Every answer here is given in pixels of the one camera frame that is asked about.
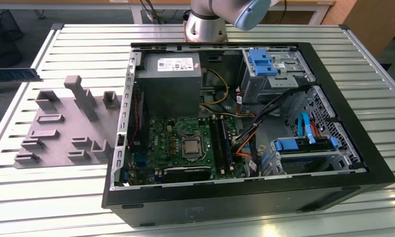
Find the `sticker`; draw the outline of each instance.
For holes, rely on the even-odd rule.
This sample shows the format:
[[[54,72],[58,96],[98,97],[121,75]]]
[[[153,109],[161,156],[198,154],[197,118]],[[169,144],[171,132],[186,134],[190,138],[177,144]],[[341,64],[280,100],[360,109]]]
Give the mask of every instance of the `sticker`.
[[[257,165],[254,164],[254,162],[252,162],[252,160],[249,160],[248,166],[256,172]]]
[[[193,70],[192,58],[159,58],[157,60],[158,72],[192,71],[192,70]]]
[[[237,96],[237,104],[240,105],[241,103],[242,103],[241,96]]]
[[[274,68],[285,68],[285,65],[282,63],[273,63]]]

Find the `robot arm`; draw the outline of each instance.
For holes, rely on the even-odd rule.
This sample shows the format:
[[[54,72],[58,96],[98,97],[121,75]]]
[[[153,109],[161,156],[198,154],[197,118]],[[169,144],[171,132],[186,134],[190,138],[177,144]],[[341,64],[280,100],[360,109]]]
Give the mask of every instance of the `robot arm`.
[[[262,19],[270,0],[192,0],[185,25],[189,41],[217,42],[226,37],[225,21],[242,31],[250,30]]]

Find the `gray 3d printed tray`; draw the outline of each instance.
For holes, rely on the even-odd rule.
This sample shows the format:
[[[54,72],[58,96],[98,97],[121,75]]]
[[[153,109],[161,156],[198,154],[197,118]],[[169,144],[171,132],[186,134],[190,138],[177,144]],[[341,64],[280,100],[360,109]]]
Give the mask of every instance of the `gray 3d printed tray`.
[[[78,76],[65,78],[63,86],[74,98],[58,98],[51,90],[39,92],[39,108],[21,142],[14,168],[103,164],[110,158],[121,96],[106,91],[93,97],[79,82]]]

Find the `ram slot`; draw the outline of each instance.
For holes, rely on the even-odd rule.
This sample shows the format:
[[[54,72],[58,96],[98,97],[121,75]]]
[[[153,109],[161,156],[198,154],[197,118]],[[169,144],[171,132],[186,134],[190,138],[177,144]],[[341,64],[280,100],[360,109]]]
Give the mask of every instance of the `ram slot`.
[[[233,168],[233,161],[232,161],[232,155],[230,155],[230,147],[229,147],[229,140],[228,140],[228,130],[226,130],[226,125],[224,118],[221,117],[218,120],[218,129],[220,129],[220,145],[221,145],[221,152],[222,152],[222,157],[225,161],[225,169],[232,171]]]
[[[218,142],[218,133],[217,133],[217,118],[212,117],[209,123],[210,129],[210,141],[212,141],[212,150],[213,150],[213,159],[214,159],[214,168],[218,174],[225,174],[225,164],[221,157],[221,147]]]

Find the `slatted work surface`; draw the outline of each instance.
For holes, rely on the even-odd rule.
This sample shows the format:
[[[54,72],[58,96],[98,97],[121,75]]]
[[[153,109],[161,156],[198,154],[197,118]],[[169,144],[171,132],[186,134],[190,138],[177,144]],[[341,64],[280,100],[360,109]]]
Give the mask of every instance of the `slatted work surface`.
[[[366,61],[365,52],[334,26],[228,27],[229,41],[312,43],[362,126],[395,172],[395,88]],[[66,25],[39,58],[43,82],[27,84],[0,140],[0,236],[393,236],[395,184],[322,212],[169,227],[131,229],[99,207],[105,165],[15,170],[13,157],[29,129],[39,89],[70,96],[66,75],[79,75],[93,95],[121,94],[131,42],[182,41],[180,25]]]

